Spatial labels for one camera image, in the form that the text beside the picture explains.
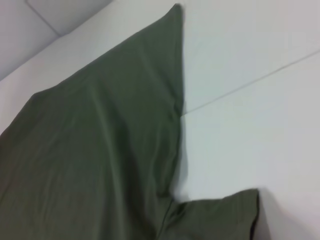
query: white surface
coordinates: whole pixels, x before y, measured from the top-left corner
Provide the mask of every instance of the white surface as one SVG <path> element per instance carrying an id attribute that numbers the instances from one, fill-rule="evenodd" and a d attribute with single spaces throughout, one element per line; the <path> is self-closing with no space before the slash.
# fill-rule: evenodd
<path id="1" fill-rule="evenodd" d="M 317 54 L 186 114 L 177 195 L 260 187 L 272 239 L 320 239 L 319 77 Z"/>
<path id="2" fill-rule="evenodd" d="M 27 0 L 60 36 L 70 33 L 111 0 Z"/>
<path id="3" fill-rule="evenodd" d="M 174 2 L 115 0 L 0 81 L 0 133 L 33 93 L 159 19 Z M 183 5 L 188 177 L 180 194 L 218 198 L 262 187 L 273 240 L 318 239 L 319 56 L 191 112 L 320 49 L 318 1 Z"/>
<path id="4" fill-rule="evenodd" d="M 57 37 L 24 0 L 0 0 L 0 81 Z"/>

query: green fabric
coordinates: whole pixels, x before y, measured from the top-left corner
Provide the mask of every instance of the green fabric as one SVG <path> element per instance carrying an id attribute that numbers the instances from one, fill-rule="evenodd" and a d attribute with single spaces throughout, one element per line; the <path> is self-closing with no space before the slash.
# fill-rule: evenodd
<path id="1" fill-rule="evenodd" d="M 251 239 L 257 190 L 181 204 L 170 194 L 183 101 L 175 5 L 33 95 L 0 136 L 0 239 Z"/>

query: t-shirt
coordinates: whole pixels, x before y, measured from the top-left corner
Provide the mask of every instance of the t-shirt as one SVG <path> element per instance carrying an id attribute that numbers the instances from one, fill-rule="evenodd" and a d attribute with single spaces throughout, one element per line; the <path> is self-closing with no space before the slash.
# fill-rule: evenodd
<path id="1" fill-rule="evenodd" d="M 0 136 L 1 240 L 251 239 L 256 189 L 185 203 L 170 193 L 181 144 L 182 33 L 176 4 L 30 98 Z"/>

